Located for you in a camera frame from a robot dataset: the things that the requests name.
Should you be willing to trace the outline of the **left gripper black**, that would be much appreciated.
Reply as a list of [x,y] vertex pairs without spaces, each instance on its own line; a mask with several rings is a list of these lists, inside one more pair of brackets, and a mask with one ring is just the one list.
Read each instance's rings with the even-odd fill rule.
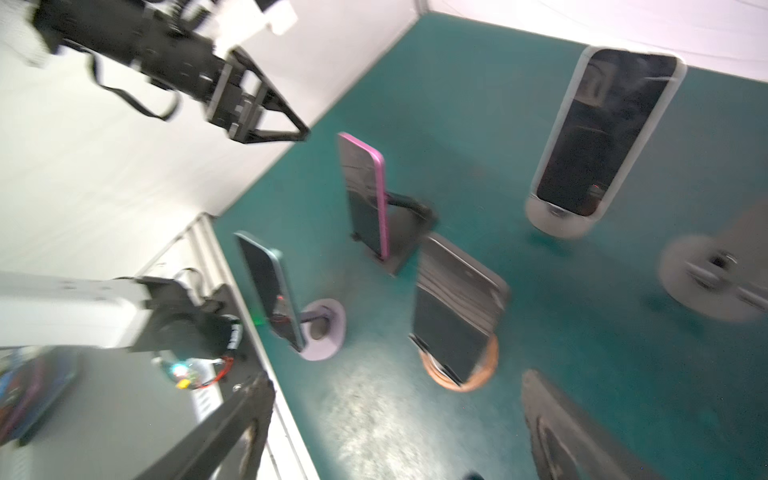
[[[196,33],[197,21],[183,19],[187,5],[176,1],[164,13],[147,1],[41,1],[31,24],[51,53],[66,46],[90,55],[96,83],[98,60],[106,57],[137,68],[161,89],[202,103],[208,121],[235,142],[305,141],[310,128],[250,55],[237,47],[217,56],[213,40]],[[254,93],[241,86],[247,72],[259,81]],[[261,129],[267,112],[282,114],[295,130]]]

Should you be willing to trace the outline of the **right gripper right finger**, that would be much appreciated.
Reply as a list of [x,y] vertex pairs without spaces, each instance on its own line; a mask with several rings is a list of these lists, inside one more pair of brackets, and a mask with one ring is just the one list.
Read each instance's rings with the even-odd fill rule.
[[522,402],[540,479],[659,479],[540,371],[522,376]]

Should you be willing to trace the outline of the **phone from lilac front stand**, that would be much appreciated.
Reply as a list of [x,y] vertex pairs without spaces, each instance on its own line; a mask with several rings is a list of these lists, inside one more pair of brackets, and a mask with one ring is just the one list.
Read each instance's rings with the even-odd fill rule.
[[244,231],[234,234],[247,271],[261,303],[266,323],[275,335],[296,352],[305,347],[301,325],[291,298],[281,251]]

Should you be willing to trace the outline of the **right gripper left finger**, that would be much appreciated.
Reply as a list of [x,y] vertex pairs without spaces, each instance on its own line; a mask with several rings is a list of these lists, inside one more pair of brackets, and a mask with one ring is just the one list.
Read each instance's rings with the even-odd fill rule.
[[208,479],[248,433],[249,447],[240,461],[237,477],[254,479],[266,445],[275,396],[273,382],[266,373],[260,373],[138,477]]

